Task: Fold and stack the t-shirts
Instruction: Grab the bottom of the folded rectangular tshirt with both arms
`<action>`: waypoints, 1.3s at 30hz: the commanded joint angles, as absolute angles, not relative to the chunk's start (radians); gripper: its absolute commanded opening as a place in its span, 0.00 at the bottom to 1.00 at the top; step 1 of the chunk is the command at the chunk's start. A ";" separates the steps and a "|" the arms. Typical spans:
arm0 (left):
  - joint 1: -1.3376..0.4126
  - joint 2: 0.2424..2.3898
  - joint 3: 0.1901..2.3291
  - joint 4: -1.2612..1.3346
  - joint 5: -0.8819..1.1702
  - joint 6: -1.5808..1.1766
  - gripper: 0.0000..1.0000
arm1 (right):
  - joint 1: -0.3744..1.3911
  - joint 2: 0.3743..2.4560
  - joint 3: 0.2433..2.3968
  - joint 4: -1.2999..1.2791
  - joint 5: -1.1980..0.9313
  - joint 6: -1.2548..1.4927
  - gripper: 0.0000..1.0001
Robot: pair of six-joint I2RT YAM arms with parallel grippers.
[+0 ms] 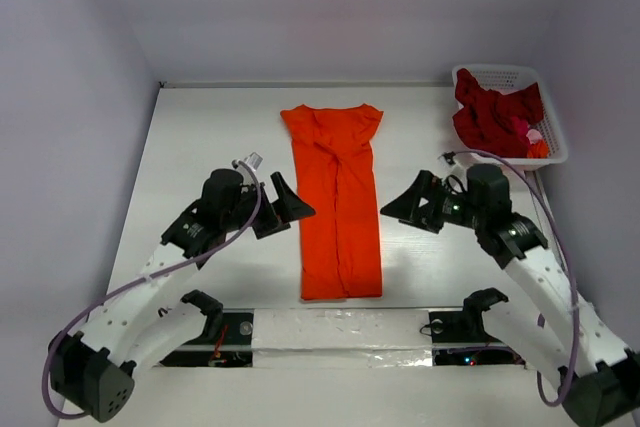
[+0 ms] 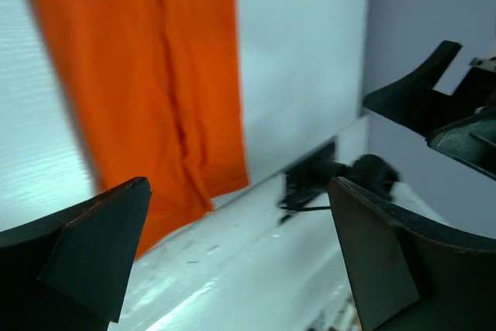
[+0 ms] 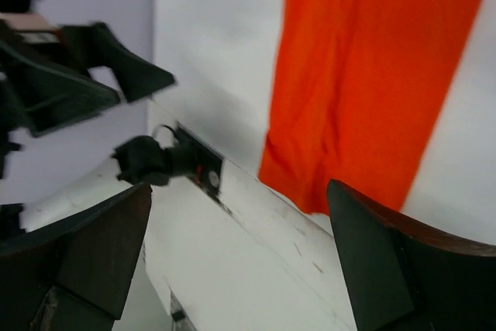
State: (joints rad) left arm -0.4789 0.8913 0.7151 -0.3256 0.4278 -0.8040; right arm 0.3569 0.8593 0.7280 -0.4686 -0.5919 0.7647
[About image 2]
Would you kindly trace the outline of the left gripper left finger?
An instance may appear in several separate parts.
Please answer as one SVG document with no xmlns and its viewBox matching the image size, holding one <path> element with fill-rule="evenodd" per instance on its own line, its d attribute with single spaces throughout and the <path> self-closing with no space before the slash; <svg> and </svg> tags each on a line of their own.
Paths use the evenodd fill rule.
<svg viewBox="0 0 496 331">
<path fill-rule="evenodd" d="M 106 330 L 118 322 L 152 191 L 133 178 L 1 233 L 3 330 Z"/>
</svg>

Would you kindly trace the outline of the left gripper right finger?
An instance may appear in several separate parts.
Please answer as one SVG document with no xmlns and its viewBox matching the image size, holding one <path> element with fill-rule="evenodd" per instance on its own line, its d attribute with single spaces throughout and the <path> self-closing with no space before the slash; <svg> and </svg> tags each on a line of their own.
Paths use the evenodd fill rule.
<svg viewBox="0 0 496 331">
<path fill-rule="evenodd" d="M 493 330 L 495 241 L 411 212 L 346 180 L 332 217 L 364 330 Z"/>
</svg>

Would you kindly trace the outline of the orange t shirt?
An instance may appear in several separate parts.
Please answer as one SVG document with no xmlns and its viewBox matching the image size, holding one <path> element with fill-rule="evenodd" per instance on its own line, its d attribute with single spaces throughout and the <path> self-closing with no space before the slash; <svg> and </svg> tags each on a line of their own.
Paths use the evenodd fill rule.
<svg viewBox="0 0 496 331">
<path fill-rule="evenodd" d="M 248 185 L 236 0 L 31 0 L 108 190 L 143 176 L 144 254 Z"/>
</svg>

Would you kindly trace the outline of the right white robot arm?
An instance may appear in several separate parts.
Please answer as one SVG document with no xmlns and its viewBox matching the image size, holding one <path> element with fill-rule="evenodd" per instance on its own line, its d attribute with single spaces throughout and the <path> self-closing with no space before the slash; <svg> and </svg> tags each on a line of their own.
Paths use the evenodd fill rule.
<svg viewBox="0 0 496 331">
<path fill-rule="evenodd" d="M 454 92 L 434 89 L 461 49 L 444 40 L 410 74 L 366 95 L 363 107 L 423 136 L 431 149 L 495 177 L 495 59 L 474 58 Z"/>
</svg>

